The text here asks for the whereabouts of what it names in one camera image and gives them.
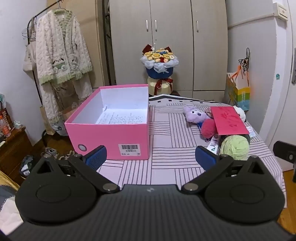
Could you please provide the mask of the white purple tube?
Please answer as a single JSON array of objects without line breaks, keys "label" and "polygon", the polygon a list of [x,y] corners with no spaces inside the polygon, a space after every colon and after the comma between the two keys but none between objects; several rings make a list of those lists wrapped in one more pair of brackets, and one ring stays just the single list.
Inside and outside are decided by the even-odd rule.
[{"label": "white purple tube", "polygon": [[218,150],[219,150],[219,136],[218,135],[214,135],[208,146],[207,146],[207,150],[209,150],[210,152],[212,152],[213,154],[217,155],[218,154]]}]

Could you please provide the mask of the green yarn ball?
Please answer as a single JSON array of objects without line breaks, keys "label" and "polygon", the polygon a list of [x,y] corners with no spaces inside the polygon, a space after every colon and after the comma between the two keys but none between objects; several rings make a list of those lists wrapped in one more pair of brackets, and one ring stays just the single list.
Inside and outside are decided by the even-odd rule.
[{"label": "green yarn ball", "polygon": [[234,160],[246,161],[249,153],[248,139],[240,135],[227,136],[220,147],[220,155],[228,155]]}]

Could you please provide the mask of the pink fluffy pompom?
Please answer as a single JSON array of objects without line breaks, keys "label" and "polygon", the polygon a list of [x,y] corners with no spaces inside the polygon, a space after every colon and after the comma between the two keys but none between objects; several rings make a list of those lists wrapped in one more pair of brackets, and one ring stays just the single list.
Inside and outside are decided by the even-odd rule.
[{"label": "pink fluffy pompom", "polygon": [[215,121],[211,118],[204,120],[201,127],[201,135],[204,138],[209,139],[214,135],[216,135],[217,133],[218,132],[217,132]]}]

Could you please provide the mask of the white blue small box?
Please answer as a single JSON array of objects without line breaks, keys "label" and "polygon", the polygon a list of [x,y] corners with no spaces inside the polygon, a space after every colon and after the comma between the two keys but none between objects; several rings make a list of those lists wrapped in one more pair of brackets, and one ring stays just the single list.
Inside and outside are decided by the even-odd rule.
[{"label": "white blue small box", "polygon": [[254,132],[254,129],[251,127],[251,126],[247,126],[246,129],[248,130],[249,132],[249,137],[250,138],[253,138],[256,136],[256,133]]}]

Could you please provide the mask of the red envelope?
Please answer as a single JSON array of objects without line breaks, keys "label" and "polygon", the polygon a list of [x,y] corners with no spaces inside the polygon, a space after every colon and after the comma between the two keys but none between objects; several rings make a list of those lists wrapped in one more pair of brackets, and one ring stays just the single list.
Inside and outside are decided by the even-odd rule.
[{"label": "red envelope", "polygon": [[211,112],[219,136],[249,134],[234,107],[212,106]]}]

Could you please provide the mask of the purple plush toy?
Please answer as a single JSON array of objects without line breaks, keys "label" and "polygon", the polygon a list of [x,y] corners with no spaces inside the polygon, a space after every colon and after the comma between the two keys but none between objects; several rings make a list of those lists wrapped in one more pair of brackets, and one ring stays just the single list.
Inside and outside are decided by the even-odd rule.
[{"label": "purple plush toy", "polygon": [[210,119],[208,114],[199,110],[198,108],[184,106],[183,111],[186,121],[189,123],[203,123],[205,120]]}]

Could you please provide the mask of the white plush cat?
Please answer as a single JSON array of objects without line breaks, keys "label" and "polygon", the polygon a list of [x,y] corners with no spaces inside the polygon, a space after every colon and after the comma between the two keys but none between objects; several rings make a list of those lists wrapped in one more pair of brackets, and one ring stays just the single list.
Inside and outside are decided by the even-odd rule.
[{"label": "white plush cat", "polygon": [[242,108],[240,107],[237,107],[237,106],[233,106],[233,108],[235,109],[235,111],[237,112],[237,114],[239,115],[240,119],[243,121],[243,122],[246,122],[246,115],[245,115],[245,112]]}]

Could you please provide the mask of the striped tablecloth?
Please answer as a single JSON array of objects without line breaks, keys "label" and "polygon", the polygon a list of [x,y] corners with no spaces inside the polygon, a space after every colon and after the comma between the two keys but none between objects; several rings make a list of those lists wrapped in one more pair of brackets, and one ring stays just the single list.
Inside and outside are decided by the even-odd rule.
[{"label": "striped tablecloth", "polygon": [[206,110],[216,102],[164,95],[149,99],[149,159],[106,160],[97,172],[119,187],[126,184],[181,187],[204,172],[195,159],[197,146],[207,147],[195,124],[186,122],[185,105]]}]

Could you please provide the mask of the brown paper bag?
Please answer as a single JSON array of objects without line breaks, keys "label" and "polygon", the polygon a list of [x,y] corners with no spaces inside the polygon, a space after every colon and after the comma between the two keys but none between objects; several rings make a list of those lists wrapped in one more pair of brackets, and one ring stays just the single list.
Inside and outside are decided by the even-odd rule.
[{"label": "brown paper bag", "polygon": [[71,106],[68,108],[65,108],[63,111],[60,112],[56,120],[49,120],[47,118],[44,107],[41,106],[40,112],[43,118],[46,133],[49,135],[53,135],[57,133],[60,136],[68,136],[68,133],[65,127],[65,121],[69,119],[69,117],[76,111],[76,109],[77,108],[73,108]]}]

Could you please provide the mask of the pink cardboard box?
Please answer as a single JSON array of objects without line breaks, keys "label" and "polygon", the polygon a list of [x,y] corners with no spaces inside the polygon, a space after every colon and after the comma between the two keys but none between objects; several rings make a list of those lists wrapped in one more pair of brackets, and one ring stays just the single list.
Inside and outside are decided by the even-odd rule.
[{"label": "pink cardboard box", "polygon": [[100,87],[65,121],[74,150],[86,155],[103,145],[109,160],[149,159],[149,87]]}]

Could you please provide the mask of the printed paper sheet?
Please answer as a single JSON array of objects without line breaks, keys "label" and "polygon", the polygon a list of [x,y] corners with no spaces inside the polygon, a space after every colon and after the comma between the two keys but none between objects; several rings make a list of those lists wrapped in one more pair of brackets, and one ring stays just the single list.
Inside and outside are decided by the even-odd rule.
[{"label": "printed paper sheet", "polygon": [[110,109],[107,106],[96,121],[98,125],[134,125],[147,122],[147,108]]}]

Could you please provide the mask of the wooden side cabinet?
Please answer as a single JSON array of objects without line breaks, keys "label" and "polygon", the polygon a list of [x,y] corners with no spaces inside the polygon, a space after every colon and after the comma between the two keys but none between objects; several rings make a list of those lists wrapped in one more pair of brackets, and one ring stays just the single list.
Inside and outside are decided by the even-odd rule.
[{"label": "wooden side cabinet", "polygon": [[21,185],[24,181],[24,178],[20,175],[21,162],[25,156],[31,154],[32,148],[24,126],[20,129],[14,129],[4,145],[1,146],[1,171],[18,185]]}]

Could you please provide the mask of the colourful paper gift bag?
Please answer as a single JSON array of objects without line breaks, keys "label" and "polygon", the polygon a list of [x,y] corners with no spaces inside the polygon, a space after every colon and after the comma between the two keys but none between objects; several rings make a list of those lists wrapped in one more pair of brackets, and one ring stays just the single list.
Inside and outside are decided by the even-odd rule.
[{"label": "colourful paper gift bag", "polygon": [[242,108],[249,110],[250,104],[250,85],[248,71],[244,71],[241,65],[238,65],[236,72],[226,75],[226,92],[230,102]]}]

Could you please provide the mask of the cream knitted cardigan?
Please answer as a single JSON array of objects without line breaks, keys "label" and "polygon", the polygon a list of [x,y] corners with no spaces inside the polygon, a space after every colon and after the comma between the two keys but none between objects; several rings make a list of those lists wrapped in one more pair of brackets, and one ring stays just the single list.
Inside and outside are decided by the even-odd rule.
[{"label": "cream knitted cardigan", "polygon": [[79,21],[71,11],[50,10],[37,21],[36,66],[41,85],[78,80],[92,71]]}]

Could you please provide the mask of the flower bouquet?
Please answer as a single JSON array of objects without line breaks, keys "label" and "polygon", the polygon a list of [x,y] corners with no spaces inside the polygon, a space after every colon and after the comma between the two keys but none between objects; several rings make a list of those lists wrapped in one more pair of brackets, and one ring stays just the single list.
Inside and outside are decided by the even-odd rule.
[{"label": "flower bouquet", "polygon": [[158,50],[147,44],[140,59],[148,74],[147,83],[149,95],[171,94],[173,92],[173,70],[179,64],[177,56],[171,48],[165,47]]}]

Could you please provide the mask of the grey wardrobe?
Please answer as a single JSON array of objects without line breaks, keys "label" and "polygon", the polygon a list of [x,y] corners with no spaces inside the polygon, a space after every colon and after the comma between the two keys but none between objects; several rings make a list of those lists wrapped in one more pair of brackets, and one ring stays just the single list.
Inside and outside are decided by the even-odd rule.
[{"label": "grey wardrobe", "polygon": [[181,96],[221,102],[227,72],[225,1],[110,1],[110,29],[118,85],[143,84],[146,45],[170,47],[179,64],[173,88]]}]

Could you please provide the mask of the black clothes rack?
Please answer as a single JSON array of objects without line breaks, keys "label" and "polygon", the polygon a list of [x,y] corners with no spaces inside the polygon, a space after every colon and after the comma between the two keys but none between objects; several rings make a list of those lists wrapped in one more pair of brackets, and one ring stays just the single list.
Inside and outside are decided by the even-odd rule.
[{"label": "black clothes rack", "polygon": [[36,29],[35,29],[35,23],[37,20],[37,17],[40,16],[42,13],[44,13],[45,11],[47,11],[49,8],[55,6],[56,4],[58,5],[58,8],[61,8],[61,2],[63,2],[62,0],[58,0],[58,1],[54,1],[51,5],[49,5],[48,7],[46,7],[45,9],[43,9],[41,12],[39,12],[38,14],[36,14],[35,16],[33,16],[28,24],[27,24],[27,28],[26,28],[26,32],[23,34],[23,37],[27,39],[27,45],[26,45],[26,57],[25,60],[27,60],[26,63],[24,63],[23,69],[25,72],[31,71],[33,74],[33,79],[34,79],[34,83],[36,86],[36,90],[38,93],[38,97],[39,100],[41,102],[41,105],[43,105],[42,102],[42,97],[39,91],[39,84],[37,82],[37,77],[35,74],[35,69],[36,67]]}]

